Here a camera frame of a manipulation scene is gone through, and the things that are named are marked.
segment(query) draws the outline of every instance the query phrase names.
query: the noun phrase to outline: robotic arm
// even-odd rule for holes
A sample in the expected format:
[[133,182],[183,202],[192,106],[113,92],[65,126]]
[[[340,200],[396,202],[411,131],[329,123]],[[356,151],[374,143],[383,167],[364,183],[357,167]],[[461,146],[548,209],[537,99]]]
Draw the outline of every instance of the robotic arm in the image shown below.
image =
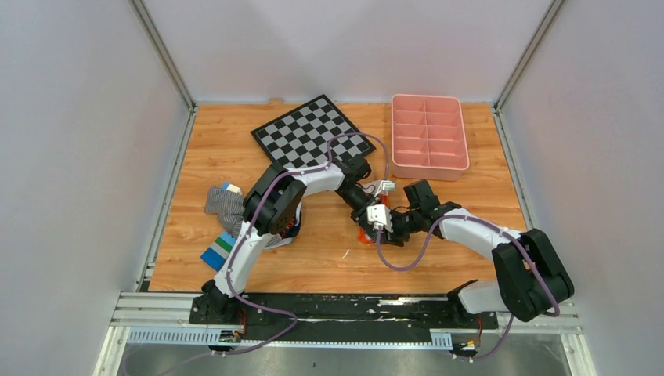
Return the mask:
[[[286,228],[301,199],[331,190],[351,207],[351,219],[369,238],[381,244],[403,246],[411,233],[429,231],[441,217],[453,215],[455,218],[442,220],[433,235],[462,243],[493,260],[496,267],[496,281],[474,280],[449,293],[450,298],[458,299],[467,313],[512,312],[519,320],[530,321],[551,308],[550,299],[532,271],[525,266],[521,253],[504,236],[505,233],[518,239],[525,247],[557,302],[574,293],[572,282],[544,232],[533,229],[519,233],[503,229],[497,233],[480,223],[469,221],[469,217],[474,217],[471,213],[453,202],[441,204],[426,180],[404,187],[410,206],[407,211],[399,212],[389,210],[381,203],[381,193],[395,189],[393,182],[373,182],[370,192],[359,184],[359,180],[371,172],[362,156],[335,161],[322,171],[286,176],[268,192],[276,177],[285,171],[279,165],[272,164],[245,197],[244,222],[240,231],[244,241],[236,242],[231,251],[231,254],[237,253],[232,269],[228,269],[229,263],[226,262],[215,278],[203,286],[206,294],[215,296],[215,300],[221,303],[219,308],[222,311],[226,310],[233,297],[227,276],[230,276],[235,292],[243,292],[249,273],[265,244],[273,234]],[[265,194],[268,197],[259,208]],[[256,211],[259,213],[252,227],[251,219]]]

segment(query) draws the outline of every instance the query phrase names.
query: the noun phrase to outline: orange object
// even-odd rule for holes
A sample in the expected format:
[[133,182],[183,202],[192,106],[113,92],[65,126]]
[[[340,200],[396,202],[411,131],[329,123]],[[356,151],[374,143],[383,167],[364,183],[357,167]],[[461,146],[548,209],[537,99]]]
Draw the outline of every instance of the orange object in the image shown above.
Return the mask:
[[[390,199],[386,194],[379,194],[378,197],[381,198],[381,203],[387,206],[388,208],[390,207]],[[366,235],[364,230],[362,230],[362,227],[358,228],[358,233],[357,233],[357,240],[359,240],[360,243],[362,244],[373,244],[374,241],[369,239],[369,237]]]

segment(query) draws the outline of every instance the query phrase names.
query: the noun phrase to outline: black and white checkered board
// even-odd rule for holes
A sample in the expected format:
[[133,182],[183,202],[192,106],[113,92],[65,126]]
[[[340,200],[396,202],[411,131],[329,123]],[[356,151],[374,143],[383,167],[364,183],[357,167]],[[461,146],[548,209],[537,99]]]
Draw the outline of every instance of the black and white checkered board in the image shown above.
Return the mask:
[[[319,96],[251,131],[268,157],[285,168],[304,168],[327,161],[327,141],[341,133],[359,132],[326,96]],[[364,136],[332,142],[335,159],[367,155],[376,147]]]

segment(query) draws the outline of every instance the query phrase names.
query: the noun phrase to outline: wooden table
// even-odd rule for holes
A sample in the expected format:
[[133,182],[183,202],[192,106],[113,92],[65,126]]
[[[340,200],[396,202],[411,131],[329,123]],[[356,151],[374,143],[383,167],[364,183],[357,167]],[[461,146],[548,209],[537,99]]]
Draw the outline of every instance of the wooden table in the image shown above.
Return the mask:
[[[223,231],[215,215],[203,212],[208,189],[225,181],[247,192],[270,160],[249,131],[295,108],[297,104],[203,105],[193,126],[175,196],[157,255],[151,291],[199,291],[216,272],[200,255]],[[390,105],[338,105],[363,132],[390,147]],[[524,230],[525,224],[503,155],[491,110],[464,104],[471,167],[456,182],[430,181],[441,202],[455,201],[489,221]],[[384,169],[381,148],[368,156],[373,175]],[[407,205],[402,187],[412,179],[394,178],[392,207]],[[286,247],[264,251],[247,283],[248,291],[297,292],[447,292],[468,280],[495,278],[491,262],[460,244],[433,239],[424,259],[407,273],[381,263],[375,246],[357,241],[350,208],[334,192],[304,199],[300,234]],[[404,248],[385,246],[388,260],[411,263],[424,234]]]

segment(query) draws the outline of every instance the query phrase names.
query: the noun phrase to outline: gray floor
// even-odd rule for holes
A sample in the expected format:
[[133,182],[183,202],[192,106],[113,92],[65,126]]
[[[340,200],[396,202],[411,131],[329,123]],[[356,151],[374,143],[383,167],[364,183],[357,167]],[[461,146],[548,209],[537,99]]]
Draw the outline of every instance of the gray floor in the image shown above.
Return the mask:
[[[482,336],[488,351],[497,336]],[[130,376],[154,376],[207,350],[195,345],[130,345],[126,350]],[[427,350],[289,349],[269,347],[248,354],[204,357],[169,376],[196,375],[351,376],[361,375],[570,375],[560,336],[511,334],[491,359],[473,364],[452,360],[448,352]]]

